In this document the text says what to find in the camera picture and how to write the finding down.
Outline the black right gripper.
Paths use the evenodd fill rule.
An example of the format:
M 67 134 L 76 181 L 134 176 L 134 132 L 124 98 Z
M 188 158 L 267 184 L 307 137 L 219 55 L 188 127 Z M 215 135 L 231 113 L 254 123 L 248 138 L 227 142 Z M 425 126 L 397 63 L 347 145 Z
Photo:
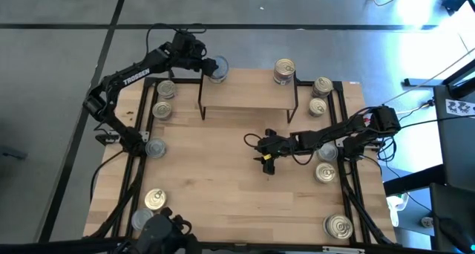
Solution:
M 274 175 L 275 160 L 293 154 L 298 143 L 295 137 L 282 137 L 270 128 L 267 128 L 264 134 L 255 146 L 261 157 L 253 157 L 253 160 L 261 162 L 265 174 Z

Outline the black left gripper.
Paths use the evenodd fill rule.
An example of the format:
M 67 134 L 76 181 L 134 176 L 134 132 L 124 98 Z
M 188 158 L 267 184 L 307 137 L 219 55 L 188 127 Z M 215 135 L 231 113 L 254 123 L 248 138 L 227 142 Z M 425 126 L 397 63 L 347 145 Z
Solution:
M 169 51 L 168 67 L 182 68 L 186 70 L 200 70 L 203 66 L 203 74 L 206 76 L 212 76 L 219 66 L 214 59 L 203 59 L 206 54 L 206 49 L 192 50 L 185 53 Z

